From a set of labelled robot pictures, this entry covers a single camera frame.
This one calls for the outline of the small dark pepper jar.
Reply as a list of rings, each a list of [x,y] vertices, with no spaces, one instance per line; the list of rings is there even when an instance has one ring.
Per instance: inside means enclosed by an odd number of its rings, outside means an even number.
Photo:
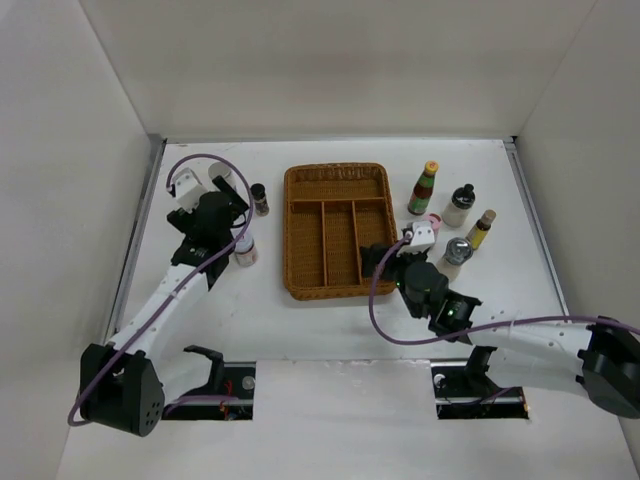
[[[250,187],[252,199],[254,201],[254,209],[258,216],[266,216],[269,214],[269,205],[266,196],[265,186],[261,183],[254,183]]]

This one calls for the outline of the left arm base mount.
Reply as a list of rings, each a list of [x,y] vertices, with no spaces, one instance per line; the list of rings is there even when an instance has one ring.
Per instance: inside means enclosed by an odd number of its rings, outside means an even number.
[[[162,414],[170,421],[250,421],[254,416],[256,365],[227,362],[223,354],[191,345],[169,370]]]

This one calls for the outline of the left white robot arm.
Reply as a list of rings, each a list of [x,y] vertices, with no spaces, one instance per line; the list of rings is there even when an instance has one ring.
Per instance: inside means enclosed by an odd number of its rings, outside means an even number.
[[[175,360],[163,357],[227,268],[234,230],[247,225],[248,204],[223,177],[213,184],[212,191],[195,184],[195,199],[168,214],[183,240],[144,307],[106,344],[84,350],[71,425],[95,423],[145,437],[179,407],[208,401],[225,411],[234,402],[222,353],[188,345]]]

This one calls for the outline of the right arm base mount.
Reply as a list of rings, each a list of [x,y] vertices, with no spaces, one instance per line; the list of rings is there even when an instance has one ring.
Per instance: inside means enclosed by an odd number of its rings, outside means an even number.
[[[521,419],[528,407],[521,387],[499,387],[489,379],[491,347],[475,347],[466,360],[431,363],[439,420]]]

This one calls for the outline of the pink lid spice jar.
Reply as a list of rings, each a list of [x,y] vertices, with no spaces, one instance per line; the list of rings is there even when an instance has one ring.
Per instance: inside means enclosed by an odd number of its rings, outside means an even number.
[[[431,227],[434,233],[434,238],[438,239],[439,231],[442,225],[441,216],[435,213],[429,213],[428,215],[425,216],[425,219],[428,220],[431,224]]]

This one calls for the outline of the black cap white powder bottle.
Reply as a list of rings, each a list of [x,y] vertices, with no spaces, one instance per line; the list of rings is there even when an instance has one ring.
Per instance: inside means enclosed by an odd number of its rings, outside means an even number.
[[[450,201],[442,213],[443,222],[452,228],[461,227],[466,221],[475,200],[473,184],[468,183],[458,187],[452,193]]]

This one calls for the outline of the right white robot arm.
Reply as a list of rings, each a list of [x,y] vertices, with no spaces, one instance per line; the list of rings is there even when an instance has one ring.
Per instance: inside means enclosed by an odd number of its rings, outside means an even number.
[[[432,337],[420,345],[460,342],[473,351],[464,384],[483,396],[496,387],[562,391],[618,417],[639,416],[639,331],[615,319],[552,315],[519,319],[490,310],[449,287],[427,255],[392,246],[362,247],[362,274],[390,280],[411,317],[425,319]]]

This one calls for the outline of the grey cap blue label jar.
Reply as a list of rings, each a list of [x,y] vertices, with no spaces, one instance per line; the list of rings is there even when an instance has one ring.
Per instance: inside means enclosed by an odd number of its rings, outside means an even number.
[[[232,189],[236,189],[234,173],[226,164],[219,161],[214,162],[208,169],[208,175],[211,179],[214,190],[220,190],[215,183],[215,180],[218,177],[221,177]]]

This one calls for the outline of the red label white lid jar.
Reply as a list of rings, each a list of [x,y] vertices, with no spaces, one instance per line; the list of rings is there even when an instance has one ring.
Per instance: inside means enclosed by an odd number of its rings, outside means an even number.
[[[258,259],[257,248],[254,238],[249,233],[245,233],[236,243],[234,256],[241,267],[249,267],[256,263]]]

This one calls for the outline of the small yellow oil bottle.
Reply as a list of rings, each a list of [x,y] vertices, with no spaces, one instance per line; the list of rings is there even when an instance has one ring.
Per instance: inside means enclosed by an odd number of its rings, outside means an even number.
[[[466,240],[474,251],[480,247],[486,238],[496,216],[497,214],[494,210],[487,209],[467,233]]]

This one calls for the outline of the yellow cap chili sauce bottle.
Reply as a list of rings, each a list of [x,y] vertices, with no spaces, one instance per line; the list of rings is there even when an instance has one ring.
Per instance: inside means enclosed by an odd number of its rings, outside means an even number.
[[[414,185],[407,204],[407,209],[412,215],[420,216],[427,211],[433,195],[435,177],[438,169],[439,164],[436,161],[425,163],[424,169]]]

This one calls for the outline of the silver cap glass shaker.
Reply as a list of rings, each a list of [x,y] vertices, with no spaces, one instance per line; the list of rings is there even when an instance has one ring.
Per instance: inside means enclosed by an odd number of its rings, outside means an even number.
[[[453,282],[458,277],[462,266],[472,258],[473,253],[472,245],[466,238],[452,238],[447,242],[443,255],[436,263],[436,268],[450,282]]]

